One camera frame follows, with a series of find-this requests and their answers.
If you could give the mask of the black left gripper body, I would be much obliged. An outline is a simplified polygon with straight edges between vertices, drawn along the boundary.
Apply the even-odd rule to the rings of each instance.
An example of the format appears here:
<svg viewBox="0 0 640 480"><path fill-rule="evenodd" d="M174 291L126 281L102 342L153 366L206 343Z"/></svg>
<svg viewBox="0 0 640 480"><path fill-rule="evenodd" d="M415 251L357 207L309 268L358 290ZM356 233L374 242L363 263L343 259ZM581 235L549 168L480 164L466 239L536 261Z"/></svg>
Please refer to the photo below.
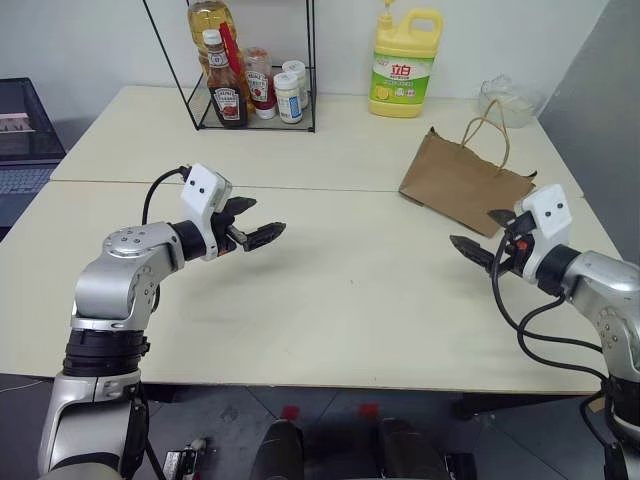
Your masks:
<svg viewBox="0 0 640 480"><path fill-rule="evenodd" d="M227 213L227 202L219 213L212 216L212 231L217 244L217 256L220 257L236 249L238 245L244 246L245 233L234 226L236 216Z"/></svg>

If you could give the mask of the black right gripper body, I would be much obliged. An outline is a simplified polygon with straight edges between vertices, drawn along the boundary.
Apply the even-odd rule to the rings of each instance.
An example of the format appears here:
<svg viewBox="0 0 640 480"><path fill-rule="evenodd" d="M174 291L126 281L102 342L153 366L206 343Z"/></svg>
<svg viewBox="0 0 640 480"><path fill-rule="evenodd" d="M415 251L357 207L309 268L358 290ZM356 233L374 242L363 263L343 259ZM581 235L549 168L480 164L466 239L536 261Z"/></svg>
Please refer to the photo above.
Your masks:
<svg viewBox="0 0 640 480"><path fill-rule="evenodd" d="M500 274L507 271L522 276L524 267L529 260L535 246L535 240L532 235L536 228L533 215L525 212L517 215L516 221L509 229L504 229L506 244L504 253L507 259L500 261Z"/></svg>

